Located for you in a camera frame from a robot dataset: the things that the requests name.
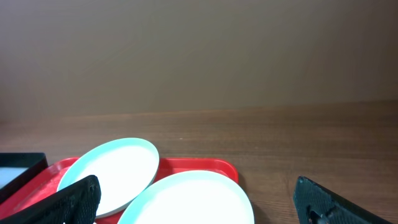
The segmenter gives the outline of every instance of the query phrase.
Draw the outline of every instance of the brown tabletop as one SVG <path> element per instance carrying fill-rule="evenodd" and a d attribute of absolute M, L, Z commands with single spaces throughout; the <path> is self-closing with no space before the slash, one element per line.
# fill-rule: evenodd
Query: brown tabletop
<path fill-rule="evenodd" d="M 125 137 L 153 142 L 162 157 L 230 161 L 256 223 L 299 222 L 299 175 L 398 223 L 398 101 L 3 123 L 0 152 L 45 152 L 53 163 Z"/>

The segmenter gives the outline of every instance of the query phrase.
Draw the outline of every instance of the red tray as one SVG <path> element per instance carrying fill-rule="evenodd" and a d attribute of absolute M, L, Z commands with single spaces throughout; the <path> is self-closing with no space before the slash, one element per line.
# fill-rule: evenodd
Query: red tray
<path fill-rule="evenodd" d="M 0 220 L 19 212 L 54 194 L 58 183 L 78 157 L 64 159 L 49 166 L 5 202 L 0 204 Z M 229 162 L 221 159 L 162 158 L 155 182 L 172 174 L 188 170 L 210 170 L 223 174 L 238 183 L 238 172 Z M 123 211 L 95 220 L 97 224 L 117 223 Z"/>

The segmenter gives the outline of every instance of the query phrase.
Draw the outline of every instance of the background wall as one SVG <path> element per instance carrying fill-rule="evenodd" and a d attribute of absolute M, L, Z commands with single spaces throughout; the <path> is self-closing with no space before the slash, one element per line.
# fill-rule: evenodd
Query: background wall
<path fill-rule="evenodd" d="M 396 0 L 2 0 L 0 118 L 398 98 Z"/>

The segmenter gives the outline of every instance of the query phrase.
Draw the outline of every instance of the plate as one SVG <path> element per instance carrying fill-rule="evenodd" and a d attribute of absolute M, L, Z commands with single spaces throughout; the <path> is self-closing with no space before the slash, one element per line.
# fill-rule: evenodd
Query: plate
<path fill-rule="evenodd" d="M 143 191 L 119 224 L 254 224 L 248 196 L 231 179 L 205 170 L 166 177 Z"/>
<path fill-rule="evenodd" d="M 62 177 L 57 191 L 95 175 L 101 187 L 96 218 L 125 209 L 150 185 L 159 166 L 156 147 L 144 139 L 124 138 L 102 144 L 79 158 Z"/>

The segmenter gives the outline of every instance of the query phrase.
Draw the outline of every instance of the tray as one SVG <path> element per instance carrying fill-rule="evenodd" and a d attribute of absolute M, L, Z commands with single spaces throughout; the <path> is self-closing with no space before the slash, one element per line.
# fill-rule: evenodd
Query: tray
<path fill-rule="evenodd" d="M 34 177 L 5 202 L 0 204 L 0 220 L 55 193 L 62 176 L 77 159 L 78 157 L 73 157 L 58 161 Z M 187 170 L 210 170 L 223 174 L 238 183 L 238 172 L 229 162 L 221 159 L 194 158 L 160 159 L 159 169 L 154 182 Z M 105 218 L 99 218 L 95 222 L 97 224 L 117 223 L 122 213 L 123 211 Z"/>

